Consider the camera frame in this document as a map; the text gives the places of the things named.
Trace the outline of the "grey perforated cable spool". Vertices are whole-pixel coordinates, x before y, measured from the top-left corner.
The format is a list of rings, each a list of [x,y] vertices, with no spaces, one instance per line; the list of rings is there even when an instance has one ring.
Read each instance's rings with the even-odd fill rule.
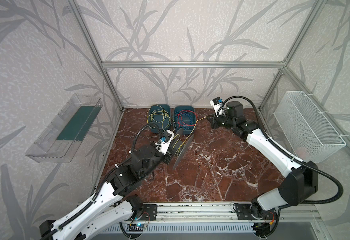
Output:
[[[178,130],[175,134],[174,140],[172,141],[170,147],[172,147],[173,150],[176,150],[176,153],[174,155],[174,158],[176,158],[176,161],[173,166],[173,170],[177,168],[183,157],[185,156],[188,148],[193,142],[194,135],[189,135],[186,140],[182,141],[181,137],[183,136],[184,129],[181,128]]]

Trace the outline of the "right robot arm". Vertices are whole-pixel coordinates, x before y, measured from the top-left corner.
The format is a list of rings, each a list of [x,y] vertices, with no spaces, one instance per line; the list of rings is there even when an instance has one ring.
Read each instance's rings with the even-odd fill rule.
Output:
[[[262,153],[284,176],[280,186],[252,200],[253,213],[299,204],[329,204],[343,196],[344,188],[339,180],[319,170],[314,162],[305,162],[293,155],[267,134],[258,109],[249,98],[232,96],[222,100],[217,97],[210,101],[210,105],[215,112],[207,117],[212,129],[223,127],[231,130]],[[310,201],[308,198],[318,191],[319,176],[335,183],[337,192],[330,198]]]

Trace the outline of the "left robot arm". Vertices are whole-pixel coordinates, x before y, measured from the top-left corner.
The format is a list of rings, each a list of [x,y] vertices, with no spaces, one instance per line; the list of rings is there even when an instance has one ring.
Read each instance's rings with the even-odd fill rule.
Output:
[[[140,134],[147,128],[157,129],[157,142],[136,148]],[[90,240],[116,223],[140,216],[143,203],[129,194],[139,188],[161,163],[174,156],[172,147],[178,135],[162,131],[155,123],[144,125],[136,134],[130,156],[107,173],[95,193],[73,211],[55,221],[40,225],[43,240]]]

